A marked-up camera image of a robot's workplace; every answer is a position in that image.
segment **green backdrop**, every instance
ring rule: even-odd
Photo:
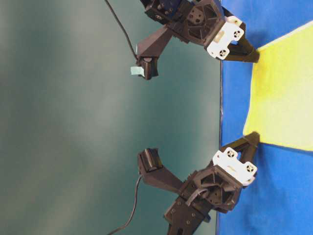
[[[111,0],[137,43],[160,25]],[[102,0],[0,0],[0,234],[97,235],[124,224],[136,155],[158,147],[184,180],[219,145],[220,63],[173,39],[160,76],[134,59]],[[161,235],[175,195],[141,184],[120,234]],[[196,235],[213,235],[212,222]]]

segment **black cable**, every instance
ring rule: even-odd
[[[128,221],[126,222],[126,224],[124,224],[123,226],[121,226],[121,227],[119,227],[119,228],[113,230],[113,231],[110,232],[108,235],[112,235],[112,234],[114,234],[114,233],[116,233],[116,232],[118,232],[118,231],[120,231],[120,230],[126,228],[126,227],[129,225],[129,223],[131,222],[131,220],[132,220],[132,218],[133,218],[133,216],[134,216],[135,210],[136,210],[136,206],[137,206],[137,191],[138,191],[138,186],[139,186],[139,183],[140,183],[141,178],[142,178],[142,176],[140,175],[140,177],[138,178],[137,183],[136,183],[136,188],[135,188],[135,202],[134,202],[134,207],[133,207],[133,211],[132,211],[132,213],[131,213],[131,216],[129,217],[129,219],[128,219]]]
[[[135,57],[135,60],[137,61],[137,60],[138,60],[138,59],[137,59],[137,55],[136,55],[136,53],[135,53],[135,51],[134,51],[134,48],[133,48],[133,46],[132,46],[132,42],[131,42],[131,40],[129,39],[129,36],[128,36],[126,30],[124,29],[124,27],[123,27],[121,21],[119,21],[119,19],[118,19],[116,13],[114,12],[113,8],[111,7],[111,5],[110,5],[110,3],[109,3],[109,1],[108,1],[108,0],[104,0],[104,1],[105,1],[106,4],[108,5],[108,7],[109,7],[110,11],[112,12],[112,14],[113,14],[115,20],[117,21],[118,25],[121,27],[123,33],[125,34],[125,37],[126,37],[127,42],[128,42],[128,45],[129,45],[129,47],[130,47],[130,49],[131,49],[131,51],[132,51],[132,53],[133,53],[133,56]]]

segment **robotic arm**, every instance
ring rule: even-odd
[[[158,76],[157,60],[174,36],[195,43],[218,60],[258,62],[259,53],[245,37],[246,24],[218,0],[141,0],[149,18],[164,25],[137,45],[134,75]]]
[[[211,210],[233,210],[241,189],[255,179],[253,157],[259,140],[259,134],[253,132],[223,146],[205,169],[193,172],[184,183],[162,165],[157,149],[139,153],[143,181],[179,195],[164,215],[169,223],[167,235],[192,235],[203,221],[210,221]]]

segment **yellow cloth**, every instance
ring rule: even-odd
[[[244,135],[313,150],[313,21],[259,48]]]

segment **screw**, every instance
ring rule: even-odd
[[[161,16],[159,16],[159,15],[156,15],[156,18],[158,19],[158,20],[162,20],[163,18],[161,17]]]
[[[224,57],[226,55],[226,50],[221,50],[220,51],[220,56]]]
[[[235,38],[240,37],[240,31],[239,30],[234,32],[234,37]]]
[[[222,50],[221,52],[222,52],[223,55],[226,54],[226,51],[225,51],[225,50]],[[228,151],[228,152],[227,152],[227,155],[228,155],[230,158],[233,158],[233,157],[235,156],[235,154],[234,154],[233,152],[231,152],[231,151]]]
[[[247,170],[248,172],[253,172],[253,171],[254,171],[254,168],[253,168],[253,166],[251,166],[251,165],[247,165],[247,166],[246,166],[246,170]]]

